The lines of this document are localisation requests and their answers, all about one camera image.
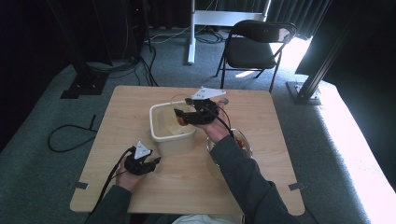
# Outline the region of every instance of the plastic tub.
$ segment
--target plastic tub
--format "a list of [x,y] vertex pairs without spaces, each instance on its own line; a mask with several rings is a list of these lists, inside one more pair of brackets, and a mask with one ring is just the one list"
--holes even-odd
[[174,108],[189,109],[185,102],[154,105],[149,110],[151,137],[161,156],[173,156],[189,152],[194,147],[196,127],[177,123]]

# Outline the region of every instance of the black cable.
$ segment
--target black cable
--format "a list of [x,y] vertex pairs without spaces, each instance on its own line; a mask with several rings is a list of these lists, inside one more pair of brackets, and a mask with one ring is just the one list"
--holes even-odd
[[218,119],[228,130],[228,133],[230,134],[230,136],[233,138],[233,131],[231,130],[230,127],[228,127],[228,125],[224,122],[224,120],[222,120],[221,118],[219,118],[219,116],[216,116],[216,119]]
[[49,138],[48,138],[48,140],[47,140],[47,145],[48,145],[48,147],[49,147],[49,150],[51,150],[51,151],[53,151],[53,152],[58,152],[58,153],[61,153],[61,152],[68,152],[68,151],[74,150],[74,149],[76,149],[76,148],[78,148],[78,147],[82,147],[83,145],[85,145],[85,144],[91,142],[91,141],[92,141],[93,139],[95,139],[95,137],[96,137],[96,136],[95,136],[95,137],[92,137],[92,138],[90,138],[90,139],[88,139],[88,140],[86,140],[86,141],[84,141],[84,142],[82,142],[82,143],[80,143],[80,144],[78,144],[78,145],[76,145],[76,146],[74,146],[74,147],[70,147],[70,148],[63,149],[63,150],[55,149],[55,148],[52,146],[50,140],[51,140],[52,136],[53,136],[56,132],[58,132],[59,130],[61,130],[62,128],[65,128],[65,127],[78,128],[78,129],[90,131],[90,132],[93,132],[93,133],[97,133],[96,130],[92,130],[92,126],[88,129],[88,128],[80,127],[80,126],[77,126],[77,125],[74,125],[74,124],[65,124],[65,125],[62,125],[62,126],[58,127],[57,129],[55,129],[54,131],[52,131],[52,132],[49,134]]
[[118,79],[118,78],[126,77],[126,76],[131,75],[133,72],[134,72],[134,71],[129,72],[129,73],[126,73],[126,74],[121,75],[121,76],[118,76],[118,77],[108,77],[107,79]]
[[228,117],[227,112],[225,112],[225,110],[224,110],[223,108],[219,107],[219,106],[218,106],[218,109],[220,109],[220,110],[222,110],[222,112],[224,112],[225,117],[227,117],[227,120],[228,120],[228,126],[229,126],[230,129],[231,129],[231,122],[230,122],[230,118]]
[[157,83],[157,81],[154,79],[154,76],[152,75],[152,73],[151,73],[151,66],[152,66],[152,64],[151,65],[148,65],[147,63],[146,63],[146,61],[142,58],[142,60],[143,60],[143,64],[146,66],[146,68],[148,69],[148,84],[150,85],[150,86],[154,86],[154,84],[157,86],[157,87],[159,87],[159,85],[158,85],[158,83]]
[[123,71],[128,71],[133,69],[138,63],[139,59],[138,58],[128,58],[128,62],[116,67],[110,67],[110,68],[99,68],[95,67],[93,65],[89,65],[92,71],[98,72],[98,73],[114,73],[114,72],[123,72]]
[[128,172],[128,171],[124,171],[124,172],[121,172],[121,173],[119,173],[119,174],[117,174],[117,175],[114,175],[113,177],[111,177],[111,179],[114,179],[114,178],[116,178],[117,176],[122,175],[122,174],[124,174],[124,173],[126,173],[126,172]]
[[140,77],[137,75],[136,69],[134,70],[134,75],[135,75],[136,78],[137,78],[137,85],[140,86],[140,85],[141,85],[141,84],[140,84]]
[[90,218],[90,216],[93,214],[93,212],[96,210],[98,204],[102,201],[103,197],[105,196],[108,184],[110,183],[111,179],[113,179],[115,176],[114,173],[117,171],[117,169],[119,168],[119,164],[122,161],[122,159],[125,157],[125,155],[131,151],[131,147],[128,148],[124,153],[122,153],[121,157],[119,158],[119,160],[117,161],[117,163],[114,165],[113,169],[111,170],[110,174],[107,177],[106,183],[103,185],[102,187],[102,191],[99,195],[98,201],[96,202],[95,207],[92,209],[92,211],[90,212],[90,214],[88,215],[87,219],[85,220],[85,223],[87,222],[88,218]]
[[[214,36],[216,38],[216,40],[207,40],[204,38],[199,37],[199,35],[211,35]],[[219,44],[222,42],[225,42],[226,38],[224,38],[223,35],[218,34],[218,33],[213,33],[213,32],[207,32],[207,33],[203,33],[203,34],[197,34],[197,36],[195,37],[195,39],[201,43],[205,43],[205,44]]]

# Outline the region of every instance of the gray sleeve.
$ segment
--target gray sleeve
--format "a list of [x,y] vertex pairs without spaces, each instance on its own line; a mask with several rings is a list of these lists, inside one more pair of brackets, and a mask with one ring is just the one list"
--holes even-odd
[[131,197],[130,191],[113,185],[85,223],[125,223]]
[[229,135],[210,152],[245,214],[247,223],[299,223],[289,214],[276,189],[267,181],[256,161],[246,155]]

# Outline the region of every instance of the chair seat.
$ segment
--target chair seat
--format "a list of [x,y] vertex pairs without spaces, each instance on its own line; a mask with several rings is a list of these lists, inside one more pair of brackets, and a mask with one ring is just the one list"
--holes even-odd
[[227,49],[227,63],[233,68],[270,69],[276,60],[268,43],[256,42],[244,37],[232,37]]

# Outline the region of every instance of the black tape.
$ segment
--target black tape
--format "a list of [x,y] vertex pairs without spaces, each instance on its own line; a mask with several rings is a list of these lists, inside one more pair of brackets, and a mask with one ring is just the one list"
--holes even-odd
[[88,188],[87,183],[81,183],[81,182],[75,182],[75,183],[70,183],[69,188],[70,189],[87,189]]
[[294,183],[294,184],[289,185],[290,190],[295,190],[295,189],[302,190],[305,188],[306,188],[306,185],[304,183]]

